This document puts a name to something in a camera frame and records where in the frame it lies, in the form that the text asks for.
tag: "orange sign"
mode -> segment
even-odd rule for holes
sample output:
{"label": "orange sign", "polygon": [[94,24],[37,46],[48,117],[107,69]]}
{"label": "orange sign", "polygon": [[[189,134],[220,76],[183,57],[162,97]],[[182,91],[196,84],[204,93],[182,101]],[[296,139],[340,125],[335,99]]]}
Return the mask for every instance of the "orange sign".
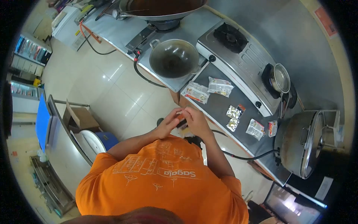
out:
{"label": "orange sign", "polygon": [[321,21],[322,25],[324,26],[324,29],[326,30],[329,37],[334,36],[337,34],[337,29],[334,26],[331,18],[327,14],[327,12],[324,10],[324,8],[321,6],[316,11],[314,11],[318,19]]}

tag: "orange t-shirt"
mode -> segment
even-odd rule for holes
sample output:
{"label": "orange t-shirt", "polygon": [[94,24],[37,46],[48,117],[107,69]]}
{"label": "orange t-shirt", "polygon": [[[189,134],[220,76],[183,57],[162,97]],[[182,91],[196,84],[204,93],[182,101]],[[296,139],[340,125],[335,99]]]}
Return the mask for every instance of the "orange t-shirt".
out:
{"label": "orange t-shirt", "polygon": [[120,162],[98,154],[76,190],[76,203],[82,215],[120,215],[151,206],[172,211],[185,223],[248,223],[240,181],[215,176],[199,147],[174,136]]}

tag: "counter top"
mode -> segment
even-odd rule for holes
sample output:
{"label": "counter top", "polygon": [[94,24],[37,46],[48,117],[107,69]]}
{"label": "counter top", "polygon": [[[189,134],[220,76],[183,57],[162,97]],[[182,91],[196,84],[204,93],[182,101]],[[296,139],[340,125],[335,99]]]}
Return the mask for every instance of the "counter top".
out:
{"label": "counter top", "polygon": [[[193,81],[203,86],[208,86],[209,76],[212,78],[228,80],[228,77],[226,77],[224,73],[222,73],[213,64],[208,62],[206,68],[203,69],[203,71],[197,77],[195,77]],[[186,99],[194,104],[198,109],[202,110],[205,115],[213,120],[228,136],[234,139],[234,141],[244,150],[246,150],[252,157],[259,156],[274,149],[275,138],[268,137],[267,128],[269,121],[277,120],[278,110],[273,116],[263,117],[237,86],[232,89],[229,97],[225,97],[219,94],[210,94],[207,104],[193,101],[188,97],[186,97]],[[243,105],[246,110],[242,114],[240,123],[235,132],[232,132],[226,127],[230,120],[230,118],[226,116],[226,112],[230,105],[237,107],[239,104]],[[260,141],[258,141],[252,135],[245,133],[251,119],[255,119],[265,127],[266,135],[263,136]],[[275,162],[273,153],[257,159],[256,162],[264,167],[265,170],[275,178],[275,181],[282,186],[286,183],[291,175],[291,172],[286,170],[282,165],[276,165],[277,163]]]}
{"label": "counter top", "polygon": [[[116,20],[109,15],[103,15],[101,18],[95,21],[95,18],[102,10],[103,7],[99,8],[96,12],[89,16],[83,24],[92,32],[108,41],[123,54],[134,60],[134,54],[128,55],[128,50],[125,46],[147,26],[147,22],[135,17],[126,20]],[[207,30],[212,28],[215,24],[217,24],[220,20],[220,17],[204,8],[193,12],[180,21],[180,27],[176,30],[168,33],[155,33],[152,35],[150,40],[148,40],[147,43],[142,47],[143,52],[139,57],[138,64],[143,67],[143,69],[151,73],[154,77],[159,79],[172,91],[179,92],[181,88],[194,75],[187,75],[174,79],[158,76],[151,69],[149,64],[149,56],[152,51],[149,46],[149,42],[154,39],[159,39],[162,42],[169,39],[183,39],[195,46],[198,38]]]}
{"label": "counter top", "polygon": [[58,178],[74,199],[77,186],[90,171],[92,162],[65,127],[52,95],[49,96],[48,105],[53,117],[45,153]]}
{"label": "counter top", "polygon": [[[98,21],[95,21],[95,18],[101,11],[102,8],[94,12],[84,22],[84,25],[108,41],[122,53],[126,54],[126,44],[129,43],[135,35],[137,35],[147,26],[146,21],[138,18],[116,20],[109,15],[104,15]],[[207,9],[201,8],[194,13],[184,17],[181,20],[180,27],[178,29],[169,33],[156,33],[150,37],[148,42],[153,39],[159,39],[160,41],[165,41],[168,39],[183,39],[195,46],[198,38],[215,24],[217,24],[220,20],[221,18],[217,15],[213,14]],[[146,71],[151,73],[154,77],[159,79],[163,84],[168,86],[172,91],[179,92],[193,77],[193,75],[178,79],[168,79],[155,74],[149,65],[151,48],[148,42],[142,47],[143,52],[139,58],[138,64]],[[134,59],[133,54],[126,54],[126,56],[132,60]],[[209,63],[208,67],[202,70],[201,74],[196,77],[196,82],[204,86],[208,86],[208,76],[227,79],[227,77],[221,71]],[[201,109],[210,119],[212,119],[219,127],[221,127],[221,129],[223,129],[228,136],[232,137],[234,141],[236,141],[236,143],[239,144],[244,150],[246,150],[251,156],[261,155],[273,149],[274,138],[269,138],[266,134],[260,141],[258,141],[253,136],[246,134],[245,131],[250,119],[253,118],[265,126],[265,131],[267,133],[267,123],[271,120],[277,119],[278,112],[270,117],[262,117],[259,111],[252,105],[252,103],[239,90],[239,88],[234,88],[229,98],[218,94],[211,94],[208,103],[205,105],[194,102],[189,98],[187,99],[196,105],[199,109]],[[230,119],[226,116],[226,111],[230,105],[237,106],[238,104],[244,105],[247,110],[243,114],[236,131],[231,132],[226,128],[226,124]],[[272,155],[267,155],[256,161],[275,178],[275,181],[277,181],[282,186],[286,183],[291,175],[291,173],[285,168],[276,165],[273,153]]]}

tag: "cooking pot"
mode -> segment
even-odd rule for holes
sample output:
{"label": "cooking pot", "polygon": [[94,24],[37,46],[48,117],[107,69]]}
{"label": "cooking pot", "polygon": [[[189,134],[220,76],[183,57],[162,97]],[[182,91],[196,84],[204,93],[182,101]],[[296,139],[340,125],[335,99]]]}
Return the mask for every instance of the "cooking pot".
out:
{"label": "cooking pot", "polygon": [[155,39],[149,43],[152,52],[149,64],[153,71],[165,78],[179,78],[200,71],[199,53],[185,40],[171,39],[160,42]]}
{"label": "cooking pot", "polygon": [[207,0],[120,0],[121,17],[137,17],[147,21],[183,18],[200,9]]}
{"label": "cooking pot", "polygon": [[284,121],[277,130],[275,153],[282,165],[293,174],[307,179],[313,172],[323,147],[322,111],[305,111]]}
{"label": "cooking pot", "polygon": [[290,91],[290,76],[282,64],[275,64],[270,74],[270,83],[277,92],[288,93]]}

